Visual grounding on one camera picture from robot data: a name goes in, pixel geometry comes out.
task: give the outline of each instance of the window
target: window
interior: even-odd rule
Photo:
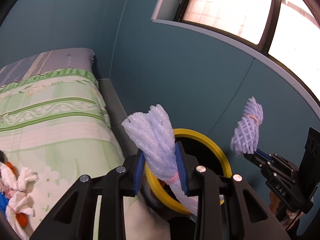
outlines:
[[[181,0],[175,20],[251,46],[320,99],[320,28],[303,0]]]

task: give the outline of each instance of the window pane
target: window pane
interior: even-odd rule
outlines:
[[[271,0],[190,0],[183,17],[258,44]]]
[[[269,54],[320,98],[320,29],[303,0],[284,0]]]

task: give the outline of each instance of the silver screw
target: silver screw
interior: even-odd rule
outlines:
[[[82,175],[81,177],[80,177],[80,181],[81,182],[87,182],[89,180],[89,176],[88,175]]]
[[[196,170],[199,172],[205,172],[207,169],[204,166],[199,165],[196,167]]]
[[[127,169],[124,166],[119,166],[116,168],[116,172],[124,173]]]
[[[241,175],[239,175],[239,174],[235,174],[235,175],[233,175],[233,179],[235,180],[235,181],[241,181],[242,180],[242,176]]]

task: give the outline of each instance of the yellow rim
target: yellow rim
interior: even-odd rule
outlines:
[[[230,167],[230,164],[228,162],[227,157],[224,155],[223,151],[219,148],[219,146],[216,145],[211,139],[209,139],[207,136],[205,136],[199,132],[189,130],[189,129],[179,128],[179,129],[173,129],[173,131],[174,131],[174,135],[176,137],[187,137],[187,138],[195,139],[195,140],[203,143],[204,145],[206,145],[218,158],[218,160],[222,166],[223,175],[225,177],[231,178],[232,172],[231,172],[231,167]],[[191,213],[180,202],[173,199],[164,190],[164,188],[161,186],[159,180],[156,178],[156,176],[153,175],[153,173],[149,169],[147,163],[145,164],[145,171],[146,171],[147,181],[148,181],[148,184],[149,184],[151,190],[156,195],[158,200],[161,201],[162,204],[164,204],[168,208],[170,208],[178,213],[185,214],[185,215],[191,215]]]

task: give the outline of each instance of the rubber band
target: rubber band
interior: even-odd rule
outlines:
[[[177,172],[171,179],[169,179],[168,182],[166,182],[167,185],[170,185],[174,183],[177,179],[179,179],[179,173]]]
[[[254,115],[247,114],[247,116],[248,116],[248,117],[251,117],[252,119],[254,119],[254,120],[256,121],[257,125],[260,125],[258,118],[256,118]]]

